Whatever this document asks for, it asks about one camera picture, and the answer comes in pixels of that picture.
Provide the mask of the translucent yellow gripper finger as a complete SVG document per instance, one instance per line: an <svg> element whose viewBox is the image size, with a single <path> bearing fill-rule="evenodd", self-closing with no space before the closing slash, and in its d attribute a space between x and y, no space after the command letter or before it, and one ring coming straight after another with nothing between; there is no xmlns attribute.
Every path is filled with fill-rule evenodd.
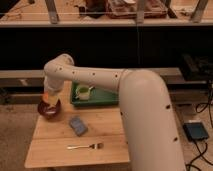
<svg viewBox="0 0 213 171"><path fill-rule="evenodd" d="M49 105L51 107L56 107L58 102L59 102L59 96L58 95L50 95L49 96Z"/></svg>
<svg viewBox="0 0 213 171"><path fill-rule="evenodd" d="M43 100L48 100L49 94L47 92L44 92L42 98L43 98Z"/></svg>

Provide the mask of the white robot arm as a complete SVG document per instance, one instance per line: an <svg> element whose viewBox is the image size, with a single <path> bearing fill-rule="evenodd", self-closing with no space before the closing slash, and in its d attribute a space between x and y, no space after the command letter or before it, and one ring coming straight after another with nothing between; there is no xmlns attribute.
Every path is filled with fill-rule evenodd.
<svg viewBox="0 0 213 171"><path fill-rule="evenodd" d="M44 65L44 90L65 81L116 92L132 171L186 171L175 114L162 77L149 69L77 67L62 54Z"/></svg>

